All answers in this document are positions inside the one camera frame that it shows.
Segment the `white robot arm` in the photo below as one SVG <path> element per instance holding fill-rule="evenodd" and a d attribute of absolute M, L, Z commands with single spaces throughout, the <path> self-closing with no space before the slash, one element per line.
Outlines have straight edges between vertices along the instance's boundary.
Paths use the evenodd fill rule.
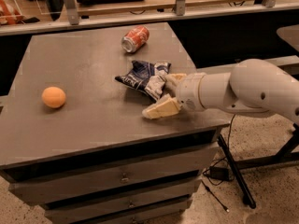
<path fill-rule="evenodd" d="M 250 117 L 279 114 L 299 124 L 299 81 L 264 60 L 245 60 L 228 73 L 168 75 L 166 80 L 175 94 L 144 109 L 145 118 L 169 117 L 181 109 L 215 108 Z"/>

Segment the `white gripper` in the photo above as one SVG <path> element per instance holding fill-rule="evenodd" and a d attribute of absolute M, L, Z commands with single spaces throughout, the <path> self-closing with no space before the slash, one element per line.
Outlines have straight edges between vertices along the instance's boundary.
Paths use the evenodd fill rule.
<path fill-rule="evenodd" d="M 143 117 L 159 119 L 174 116 L 181 110 L 181 105 L 188 110 L 204 111 L 200 98 L 200 83 L 205 75 L 205 73 L 166 75 L 165 87 L 171 92 L 176 91 L 176 97 L 171 97 L 169 94 L 163 96 L 142 111 Z"/>

